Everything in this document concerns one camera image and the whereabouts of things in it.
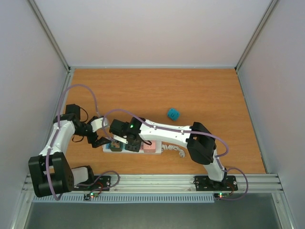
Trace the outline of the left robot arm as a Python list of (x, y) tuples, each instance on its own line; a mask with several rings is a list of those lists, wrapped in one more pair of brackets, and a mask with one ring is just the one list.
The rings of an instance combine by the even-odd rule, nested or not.
[(93, 116), (90, 120), (81, 121), (81, 107), (76, 104), (66, 106), (64, 114), (53, 120), (50, 138), (39, 153), (28, 161), (34, 193), (37, 197), (60, 195), (73, 191), (78, 184), (85, 190), (95, 187), (96, 178), (90, 166), (71, 168), (66, 151), (74, 136), (87, 138), (88, 144), (98, 148), (110, 141), (99, 137), (97, 131), (108, 125), (103, 117)]

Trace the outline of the dark green cube adapter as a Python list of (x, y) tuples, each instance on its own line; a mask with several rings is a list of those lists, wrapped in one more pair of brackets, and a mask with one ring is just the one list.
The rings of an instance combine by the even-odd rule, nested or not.
[(122, 142), (119, 142), (119, 141), (112, 141), (112, 142), (109, 144), (109, 149), (110, 149), (112, 152), (121, 152), (122, 149), (123, 149), (123, 143), (122, 143)]

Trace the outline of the pink cube adapter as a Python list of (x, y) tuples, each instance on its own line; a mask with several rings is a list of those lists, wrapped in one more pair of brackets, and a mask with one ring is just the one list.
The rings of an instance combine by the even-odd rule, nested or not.
[(143, 144), (143, 152), (144, 153), (155, 153), (156, 152), (156, 142), (149, 141)]

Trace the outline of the blue round adapter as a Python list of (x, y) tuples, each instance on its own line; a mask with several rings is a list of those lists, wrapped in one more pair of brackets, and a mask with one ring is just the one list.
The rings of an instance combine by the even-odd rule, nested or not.
[(176, 110), (175, 108), (170, 108), (167, 112), (167, 116), (173, 120), (173, 121), (177, 121), (178, 118), (180, 117), (180, 112), (178, 110)]

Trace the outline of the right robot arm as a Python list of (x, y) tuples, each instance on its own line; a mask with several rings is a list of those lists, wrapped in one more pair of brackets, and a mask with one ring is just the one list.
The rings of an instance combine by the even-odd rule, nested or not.
[(159, 141), (186, 148), (192, 161), (203, 165), (212, 187), (221, 189), (227, 184), (225, 167), (218, 160), (216, 137), (199, 122), (191, 126), (174, 126), (144, 118), (133, 117), (130, 122), (114, 119), (110, 133), (115, 140), (130, 146)]

